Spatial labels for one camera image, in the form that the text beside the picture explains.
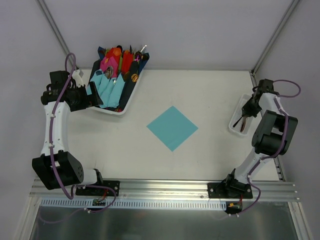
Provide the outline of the black spoon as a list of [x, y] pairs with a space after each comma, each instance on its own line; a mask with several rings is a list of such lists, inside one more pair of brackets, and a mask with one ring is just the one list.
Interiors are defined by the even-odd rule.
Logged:
[[240, 122], [240, 121], [243, 121], [243, 117], [244, 117], [245, 115], [242, 115], [234, 124], [233, 124], [233, 128], [235, 128], [236, 127], [236, 125]]

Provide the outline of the small white utensil tray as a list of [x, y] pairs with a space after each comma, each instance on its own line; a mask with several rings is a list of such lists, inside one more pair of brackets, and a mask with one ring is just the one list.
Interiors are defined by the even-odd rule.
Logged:
[[247, 117], [246, 119], [242, 117], [242, 108], [250, 98], [251, 95], [248, 94], [243, 94], [240, 97], [228, 124], [228, 130], [240, 138], [244, 138], [248, 135], [251, 123], [254, 119], [252, 116]]

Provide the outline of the teal paper napkin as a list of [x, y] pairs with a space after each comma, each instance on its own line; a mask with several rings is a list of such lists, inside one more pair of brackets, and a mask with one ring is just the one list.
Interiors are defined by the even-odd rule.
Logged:
[[198, 130], [175, 106], [169, 107], [147, 128], [172, 152]]

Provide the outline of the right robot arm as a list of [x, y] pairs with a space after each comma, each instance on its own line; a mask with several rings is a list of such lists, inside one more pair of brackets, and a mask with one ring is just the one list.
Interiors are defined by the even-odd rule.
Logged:
[[274, 89], [275, 81], [261, 79], [251, 97], [240, 108], [239, 120], [247, 121], [262, 115], [252, 140], [252, 150], [243, 163], [233, 169], [213, 190], [222, 198], [248, 198], [252, 196], [252, 178], [270, 160], [284, 155], [290, 146], [298, 119], [290, 116], [281, 104], [281, 95]]

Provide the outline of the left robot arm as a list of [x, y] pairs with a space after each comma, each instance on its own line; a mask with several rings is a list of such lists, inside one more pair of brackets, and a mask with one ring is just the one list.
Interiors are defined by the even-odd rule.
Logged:
[[48, 190], [87, 185], [93, 195], [99, 195], [105, 188], [101, 173], [83, 168], [68, 146], [69, 115], [101, 105], [97, 88], [91, 82], [88, 93], [66, 70], [50, 72], [49, 76], [51, 83], [41, 96], [46, 120], [44, 144], [40, 156], [32, 159], [32, 168]]

